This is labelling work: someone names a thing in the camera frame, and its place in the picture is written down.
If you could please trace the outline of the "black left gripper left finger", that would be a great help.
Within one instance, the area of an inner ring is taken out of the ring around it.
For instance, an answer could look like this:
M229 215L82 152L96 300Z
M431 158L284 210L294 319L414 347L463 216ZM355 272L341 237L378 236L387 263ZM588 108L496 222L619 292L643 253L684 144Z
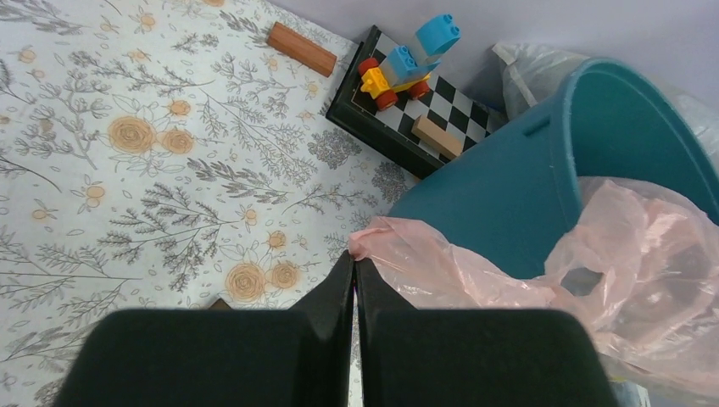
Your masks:
M344 406L354 262L288 309L125 309L84 342L57 406Z

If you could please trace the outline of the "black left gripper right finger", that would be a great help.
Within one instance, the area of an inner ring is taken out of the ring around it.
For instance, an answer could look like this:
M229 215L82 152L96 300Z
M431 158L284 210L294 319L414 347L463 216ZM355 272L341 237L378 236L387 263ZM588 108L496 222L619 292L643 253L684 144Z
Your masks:
M354 265L367 406L614 406L588 334L554 309L417 309Z

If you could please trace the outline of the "pink plastic trash bag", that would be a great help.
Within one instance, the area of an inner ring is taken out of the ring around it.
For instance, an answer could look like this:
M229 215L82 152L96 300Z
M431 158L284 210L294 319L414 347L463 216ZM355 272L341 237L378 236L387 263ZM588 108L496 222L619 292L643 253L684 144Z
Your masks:
M551 308L576 316L614 379L718 403L718 227L647 181L580 180L583 209L531 279L420 220L377 217L349 252L419 308Z

